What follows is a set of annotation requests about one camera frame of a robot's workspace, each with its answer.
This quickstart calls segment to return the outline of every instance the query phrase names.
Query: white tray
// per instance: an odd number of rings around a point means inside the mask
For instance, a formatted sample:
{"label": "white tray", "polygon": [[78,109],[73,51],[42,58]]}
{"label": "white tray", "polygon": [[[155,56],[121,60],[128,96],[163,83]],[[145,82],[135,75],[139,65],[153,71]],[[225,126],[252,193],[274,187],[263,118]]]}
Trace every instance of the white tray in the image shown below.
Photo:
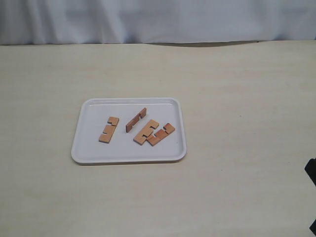
{"label": "white tray", "polygon": [[[144,107],[147,115],[129,132],[125,125]],[[99,142],[108,118],[117,117],[119,123],[110,143]],[[161,129],[166,123],[176,130],[154,147],[133,141],[135,135],[153,119]],[[81,164],[120,162],[163,162],[182,159],[187,152],[180,103],[174,98],[95,98],[81,108],[71,151],[74,161]]]}

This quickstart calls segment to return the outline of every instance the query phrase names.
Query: beige table surface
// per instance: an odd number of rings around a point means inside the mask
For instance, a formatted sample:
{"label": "beige table surface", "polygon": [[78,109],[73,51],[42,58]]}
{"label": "beige table surface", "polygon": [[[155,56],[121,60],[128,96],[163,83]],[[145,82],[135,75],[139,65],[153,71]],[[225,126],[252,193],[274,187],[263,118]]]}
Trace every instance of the beige table surface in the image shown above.
{"label": "beige table surface", "polygon": [[[311,237],[316,41],[0,47],[1,237]],[[79,166],[82,103],[176,97],[173,164]]]}

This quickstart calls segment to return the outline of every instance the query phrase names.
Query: wooden puzzle piece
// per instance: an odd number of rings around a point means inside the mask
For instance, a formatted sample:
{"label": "wooden puzzle piece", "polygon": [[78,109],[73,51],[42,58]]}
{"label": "wooden puzzle piece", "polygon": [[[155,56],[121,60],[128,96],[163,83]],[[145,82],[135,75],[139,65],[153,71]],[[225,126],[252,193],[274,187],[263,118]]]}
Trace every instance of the wooden puzzle piece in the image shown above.
{"label": "wooden puzzle piece", "polygon": [[132,130],[133,126],[139,121],[139,117],[142,119],[146,116],[147,109],[143,108],[141,112],[139,112],[127,125],[126,125],[126,132]]}
{"label": "wooden puzzle piece", "polygon": [[142,130],[134,137],[134,141],[139,145],[143,145],[146,141],[146,138],[149,137],[153,133],[153,129],[156,129],[159,126],[159,123],[155,120],[150,120]]}
{"label": "wooden puzzle piece", "polygon": [[158,132],[155,133],[155,136],[150,135],[147,137],[147,141],[150,143],[150,145],[154,146],[158,142],[160,142],[162,139],[170,135],[172,132],[174,132],[176,129],[171,124],[167,123],[163,129],[160,129]]}
{"label": "wooden puzzle piece", "polygon": [[103,143],[110,142],[110,140],[115,132],[115,129],[119,123],[119,118],[109,117],[108,123],[110,123],[111,125],[107,124],[105,126],[105,128],[103,129],[103,133],[99,137],[99,142],[103,142]]}

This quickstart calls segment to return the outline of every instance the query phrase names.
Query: white curtain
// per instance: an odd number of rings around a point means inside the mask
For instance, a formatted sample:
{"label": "white curtain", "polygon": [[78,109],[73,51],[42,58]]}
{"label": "white curtain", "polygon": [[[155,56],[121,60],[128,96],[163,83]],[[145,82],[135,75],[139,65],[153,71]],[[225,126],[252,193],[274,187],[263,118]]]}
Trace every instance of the white curtain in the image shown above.
{"label": "white curtain", "polygon": [[0,0],[0,44],[315,37],[316,0]]}

